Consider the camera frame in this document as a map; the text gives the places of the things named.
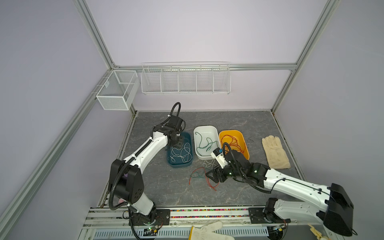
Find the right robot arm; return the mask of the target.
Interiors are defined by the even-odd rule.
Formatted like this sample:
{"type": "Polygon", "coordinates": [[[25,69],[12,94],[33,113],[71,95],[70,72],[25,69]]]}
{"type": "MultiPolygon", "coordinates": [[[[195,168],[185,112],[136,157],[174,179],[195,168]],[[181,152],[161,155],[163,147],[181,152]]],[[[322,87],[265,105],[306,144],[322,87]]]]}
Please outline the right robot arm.
{"type": "Polygon", "coordinates": [[[314,221],[341,236],[351,237],[356,234],[353,229],[354,205],[342,186],[305,182],[267,165],[249,162],[242,153],[234,150],[226,152],[216,148],[211,156],[218,165],[207,172],[206,176],[215,183],[223,183],[232,178],[265,194],[278,191],[302,201],[284,204],[277,198],[268,199],[263,216],[269,223],[287,219],[314,221]]]}

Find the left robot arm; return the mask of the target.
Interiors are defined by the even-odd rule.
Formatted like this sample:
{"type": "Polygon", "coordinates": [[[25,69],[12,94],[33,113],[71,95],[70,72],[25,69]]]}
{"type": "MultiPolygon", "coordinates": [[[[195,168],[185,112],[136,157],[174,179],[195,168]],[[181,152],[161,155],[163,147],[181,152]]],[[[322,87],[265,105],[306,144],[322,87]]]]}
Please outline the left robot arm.
{"type": "Polygon", "coordinates": [[[180,110],[181,103],[175,103],[166,120],[152,128],[145,143],[127,158],[113,161],[108,184],[110,210],[127,206],[146,224],[155,222],[157,208],[144,193],[143,172],[159,151],[183,145],[186,122],[179,117],[180,110]]]}

